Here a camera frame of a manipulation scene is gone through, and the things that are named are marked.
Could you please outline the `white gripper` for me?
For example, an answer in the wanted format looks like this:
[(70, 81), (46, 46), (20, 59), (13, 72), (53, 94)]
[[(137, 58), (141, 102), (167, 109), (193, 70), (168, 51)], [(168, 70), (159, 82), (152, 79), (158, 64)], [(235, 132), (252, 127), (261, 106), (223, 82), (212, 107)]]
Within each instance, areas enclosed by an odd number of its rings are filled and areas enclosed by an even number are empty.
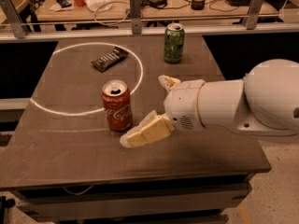
[(152, 110), (140, 123), (120, 138), (123, 147), (142, 147), (168, 137), (175, 127), (184, 132), (204, 128), (199, 116), (199, 91), (205, 84), (202, 79), (183, 81), (166, 75), (158, 76), (168, 92), (164, 100), (165, 114)]

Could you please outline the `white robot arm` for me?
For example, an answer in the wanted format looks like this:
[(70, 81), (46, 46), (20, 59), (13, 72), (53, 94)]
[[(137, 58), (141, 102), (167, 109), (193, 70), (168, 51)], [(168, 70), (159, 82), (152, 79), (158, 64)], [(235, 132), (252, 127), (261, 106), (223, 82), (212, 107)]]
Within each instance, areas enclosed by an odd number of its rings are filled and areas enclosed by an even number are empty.
[(174, 130), (201, 132), (223, 127), (270, 142), (299, 138), (299, 63), (274, 59), (256, 65), (241, 79), (181, 81), (162, 75), (164, 113), (151, 111), (124, 134), (124, 147), (142, 147)]

